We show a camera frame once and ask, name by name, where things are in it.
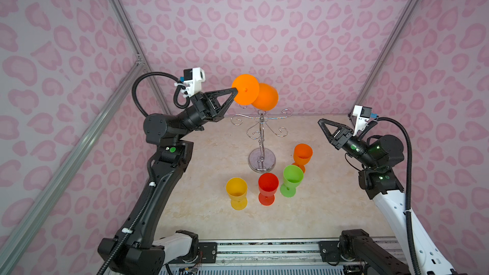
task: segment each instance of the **chrome stand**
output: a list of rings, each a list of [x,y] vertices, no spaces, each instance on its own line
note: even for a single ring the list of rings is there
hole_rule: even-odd
[[[234,125],[241,125],[242,120],[239,117],[245,117],[245,118],[250,118],[254,119],[256,122],[254,125],[252,125],[248,130],[246,131],[246,134],[248,137],[251,139],[258,139],[258,142],[260,144],[259,148],[254,149],[248,156],[248,165],[249,167],[257,172],[257,173],[266,173],[270,172],[273,167],[275,167],[276,160],[275,160],[275,154],[267,148],[265,148],[264,142],[265,142],[265,127],[264,125],[268,126],[270,131],[272,131],[275,135],[278,137],[284,137],[287,136],[289,131],[284,128],[283,126],[280,126],[278,128],[278,131],[280,133],[285,133],[283,135],[275,133],[272,128],[266,123],[267,120],[269,119],[284,119],[288,118],[292,115],[292,111],[289,109],[284,109],[282,110],[282,113],[285,115],[283,117],[269,117],[266,113],[266,111],[262,110],[257,110],[257,116],[252,117],[252,116],[247,116],[243,114],[235,114],[233,117],[231,117],[231,123]],[[249,133],[249,131],[254,128],[256,125],[258,125],[258,131],[254,131],[253,133]]]

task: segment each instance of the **robotic arm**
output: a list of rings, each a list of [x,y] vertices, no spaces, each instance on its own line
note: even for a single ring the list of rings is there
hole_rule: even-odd
[[[360,126],[355,131],[350,127],[327,119],[318,121],[324,135],[337,150],[343,149],[350,157],[361,164],[363,170],[358,172],[358,183],[368,197],[374,201],[386,218],[389,226],[401,245],[408,266],[391,256],[377,245],[362,229],[344,230],[340,236],[339,254],[345,259],[359,257],[365,260],[380,275],[416,274],[416,275],[455,275],[457,272],[448,260],[443,257],[431,241],[426,230],[411,209],[410,199],[410,166],[411,142],[404,127],[390,118],[377,118],[371,114],[372,109],[355,106],[355,116]],[[366,124],[370,117],[376,118]],[[392,168],[404,160],[402,142],[393,135],[371,136],[367,142],[365,134],[377,124],[386,120],[401,128],[406,137],[408,148],[408,174],[406,193]],[[328,125],[336,127],[330,132]]]
[[[199,72],[199,78],[205,79],[203,71],[199,69]],[[156,225],[170,193],[192,158],[194,143],[181,138],[192,131],[203,131],[203,125],[209,121],[223,119],[238,93],[236,88],[202,93],[198,87],[187,94],[193,105],[180,114],[148,115],[135,93],[139,82],[147,76],[167,76],[182,85],[175,76],[155,72],[140,76],[132,87],[134,102],[146,117],[143,124],[146,142],[157,148],[147,162],[148,184],[131,214],[112,239],[104,238],[98,246],[98,253],[104,260],[98,272],[100,275],[107,267],[127,275],[158,274],[163,265],[177,257],[188,262],[197,260],[198,235],[179,230],[173,236],[154,241]],[[220,104],[217,98],[223,95],[229,97]]]

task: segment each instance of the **plastic cup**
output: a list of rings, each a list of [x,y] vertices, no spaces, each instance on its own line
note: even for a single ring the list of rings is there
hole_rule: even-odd
[[[296,162],[294,162],[292,165],[294,165],[294,166],[297,166],[297,167],[301,168],[302,172],[303,172],[303,173],[306,173],[306,167],[304,167],[303,165],[298,164],[298,163],[296,163]]]
[[[287,198],[293,197],[295,195],[295,189],[301,184],[303,178],[304,173],[301,168],[292,164],[285,167],[284,183],[280,186],[280,193]]]
[[[245,209],[246,205],[248,205],[248,200],[246,199],[247,191],[248,185],[239,177],[232,178],[227,182],[226,192],[231,199],[231,206],[237,211]]]
[[[307,144],[297,144],[294,149],[294,161],[298,164],[305,165],[313,156],[313,149]]]
[[[278,92],[268,84],[260,83],[260,92],[258,97],[251,105],[263,111],[269,111],[278,103]]]
[[[238,94],[234,97],[234,100],[239,105],[252,104],[260,92],[260,84],[252,75],[238,76],[231,87],[235,87],[238,90]]]
[[[258,200],[262,205],[269,206],[275,201],[275,193],[278,189],[278,178],[273,173],[265,173],[258,179],[260,194]]]

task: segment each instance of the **beige table surface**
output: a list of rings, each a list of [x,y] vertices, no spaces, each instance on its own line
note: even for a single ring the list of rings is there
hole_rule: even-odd
[[[194,142],[192,161],[168,199],[155,239],[178,229],[195,232],[200,240],[339,237],[343,229],[393,236],[383,215],[359,188],[357,171],[326,140],[317,124],[320,118],[350,125],[346,116],[330,115],[269,120],[276,132],[281,125],[289,130],[281,138],[265,130],[265,147],[277,158],[272,173],[280,183],[283,169],[293,163],[297,144],[308,144],[314,151],[297,194],[285,198],[278,191],[271,206],[258,201],[260,175],[248,166],[249,152],[258,147],[258,141],[246,135],[251,119],[240,126],[229,118],[209,122],[204,132],[186,136],[185,140]],[[231,208],[225,191],[233,177],[248,183],[248,206],[242,211]]]

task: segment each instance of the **pink patterned wall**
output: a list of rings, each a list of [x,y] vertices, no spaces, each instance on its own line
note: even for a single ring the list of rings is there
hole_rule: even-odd
[[[0,247],[133,65],[107,0],[0,0]]]
[[[148,82],[138,87],[148,113],[161,112]],[[14,274],[95,274],[97,247],[129,215],[147,179],[155,146],[145,142],[143,115],[128,95],[82,168],[20,259]]]
[[[488,15],[487,0],[423,0],[365,103],[408,129],[413,209],[470,275],[489,272]]]
[[[350,111],[406,1],[122,0],[155,71],[203,67],[205,91],[250,73],[296,114]]]

